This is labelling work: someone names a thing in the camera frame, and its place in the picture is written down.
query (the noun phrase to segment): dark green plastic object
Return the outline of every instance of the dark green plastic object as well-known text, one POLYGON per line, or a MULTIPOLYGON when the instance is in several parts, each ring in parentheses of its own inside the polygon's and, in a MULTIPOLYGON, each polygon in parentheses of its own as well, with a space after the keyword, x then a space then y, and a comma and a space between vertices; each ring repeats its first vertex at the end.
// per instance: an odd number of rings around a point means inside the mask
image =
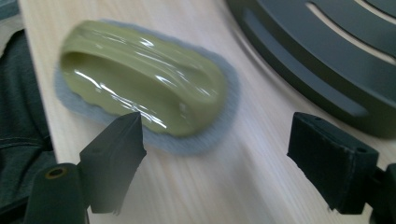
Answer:
POLYGON ((394 0, 226 2, 251 45, 292 87, 366 133, 396 137, 394 0))
POLYGON ((288 156, 331 209, 361 214, 368 203, 371 224, 396 224, 396 163, 376 167, 375 149, 324 119, 295 113, 288 156))
POLYGON ((118 213, 145 156, 140 113, 119 117, 81 151, 78 165, 37 174, 24 223, 89 223, 89 206, 93 213, 118 213))

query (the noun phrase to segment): sponge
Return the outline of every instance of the sponge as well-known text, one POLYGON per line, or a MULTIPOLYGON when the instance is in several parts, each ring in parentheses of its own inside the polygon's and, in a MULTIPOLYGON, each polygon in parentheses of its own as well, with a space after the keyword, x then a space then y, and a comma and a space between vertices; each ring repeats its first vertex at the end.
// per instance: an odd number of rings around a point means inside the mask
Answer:
MULTIPOLYGON (((141 33, 154 35, 161 40, 180 45, 182 48, 192 49, 215 63, 227 81, 227 97, 225 105, 216 120, 206 129, 195 135, 187 137, 175 137, 168 133, 155 133, 143 127, 143 142, 146 145, 156 147, 177 155, 193 155, 210 150, 231 129, 237 112, 240 86, 235 69, 221 56, 202 47, 197 47, 183 42, 174 37, 164 35, 141 26, 119 21, 102 20, 119 27, 132 28, 141 33)), ((105 125, 110 124, 118 116, 108 114, 97 105, 86 103, 79 95, 73 93, 67 86, 60 66, 55 69, 54 87, 58 99, 69 110, 76 112, 88 119, 93 119, 105 125)))

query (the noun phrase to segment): wooden table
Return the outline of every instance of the wooden table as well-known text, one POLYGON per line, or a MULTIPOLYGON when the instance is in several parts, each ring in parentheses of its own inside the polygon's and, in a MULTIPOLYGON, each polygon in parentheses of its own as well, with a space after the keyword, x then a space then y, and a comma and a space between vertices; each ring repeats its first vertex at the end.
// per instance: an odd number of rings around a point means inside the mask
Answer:
POLYGON ((20 0, 58 162, 78 153, 105 127, 58 101, 53 72, 67 33, 83 20, 135 23, 210 49, 237 70, 241 103, 231 131, 217 148, 191 157, 146 146, 147 157, 129 189, 121 215, 92 215, 98 223, 367 223, 341 216, 286 156, 292 114, 317 115, 380 153, 379 166, 396 162, 396 142, 373 138, 307 101, 240 38, 227 8, 215 0, 20 0))

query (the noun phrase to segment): light wood surface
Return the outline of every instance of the light wood surface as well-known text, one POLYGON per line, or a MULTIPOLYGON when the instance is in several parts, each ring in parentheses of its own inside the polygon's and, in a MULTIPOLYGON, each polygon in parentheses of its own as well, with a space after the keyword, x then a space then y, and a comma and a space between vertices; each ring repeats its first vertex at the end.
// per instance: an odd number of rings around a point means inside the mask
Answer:
POLYGON ((100 223, 368 223, 327 204, 286 156, 292 114, 327 119, 380 153, 379 166, 396 162, 396 142, 373 138, 329 116, 283 81, 247 48, 222 1, 20 0, 35 71, 58 162, 78 153, 105 127, 73 114, 55 96, 53 71, 62 41, 74 25, 102 18, 135 23, 203 46, 237 70, 241 103, 230 132, 210 152, 170 155, 146 146, 121 214, 90 214, 100 223))

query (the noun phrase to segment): gray fabric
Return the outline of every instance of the gray fabric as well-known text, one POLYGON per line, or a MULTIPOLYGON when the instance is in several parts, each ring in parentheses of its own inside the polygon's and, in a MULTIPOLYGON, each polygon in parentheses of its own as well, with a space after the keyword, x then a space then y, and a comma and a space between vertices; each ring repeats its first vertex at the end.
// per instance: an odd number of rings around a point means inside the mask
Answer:
MULTIPOLYGON (((185 43, 174 37, 150 31, 146 28, 133 24, 117 21, 105 22, 109 22, 121 27, 133 28, 139 32, 155 35, 162 40, 179 44, 183 48, 193 49, 218 65, 221 72, 227 79, 228 94, 223 111, 210 127, 194 136, 182 138, 174 137, 170 134, 154 133, 148 128, 143 127, 143 140, 145 144, 149 144, 170 153, 178 155, 192 155, 213 148, 213 146, 221 139, 221 137, 224 136, 230 129, 238 107, 240 87, 236 71, 233 69, 233 67, 218 54, 207 49, 185 43)), ((88 119, 94 119, 104 124, 109 124, 116 118, 115 116, 108 114, 99 106, 87 104, 80 96, 71 92, 67 87, 67 84, 65 83, 59 68, 55 72, 54 85, 58 98, 61 100, 64 106, 70 110, 79 113, 88 119)))
MULTIPOLYGON (((17 13, 17 2, 0 7, 0 19, 17 13)), ((26 35, 20 31, 0 58, 0 208, 28 196, 35 174, 55 163, 26 35)))

